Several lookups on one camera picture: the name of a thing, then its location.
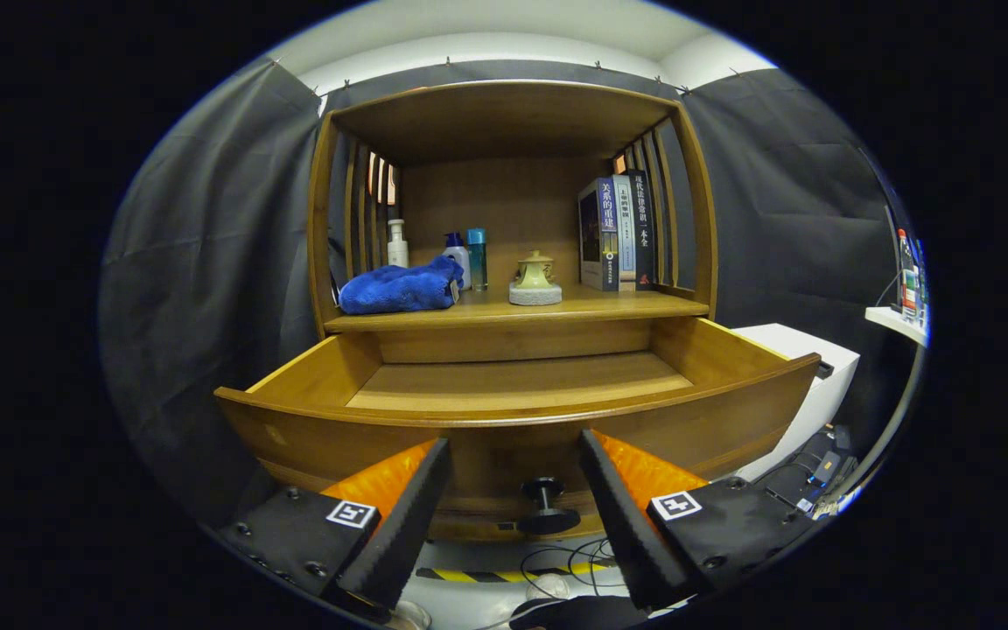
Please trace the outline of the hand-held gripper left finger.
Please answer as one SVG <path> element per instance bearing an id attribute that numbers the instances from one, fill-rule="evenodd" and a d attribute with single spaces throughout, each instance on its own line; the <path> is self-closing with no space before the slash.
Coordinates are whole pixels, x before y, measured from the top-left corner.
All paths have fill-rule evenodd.
<path id="1" fill-rule="evenodd" d="M 286 486 L 217 530 L 225 546 L 307 597 L 392 613 L 452 477 L 447 438 L 311 492 Z"/>

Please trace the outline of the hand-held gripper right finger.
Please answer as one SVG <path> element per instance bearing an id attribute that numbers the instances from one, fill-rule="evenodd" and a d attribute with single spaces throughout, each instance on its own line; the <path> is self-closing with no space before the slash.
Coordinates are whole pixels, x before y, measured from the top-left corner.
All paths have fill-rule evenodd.
<path id="1" fill-rule="evenodd" d="M 639 505 L 593 430 L 581 431 L 580 466 L 641 610 L 731 589 L 780 561 L 815 526 L 807 512 L 739 476 L 695 490 L 647 490 Z"/>

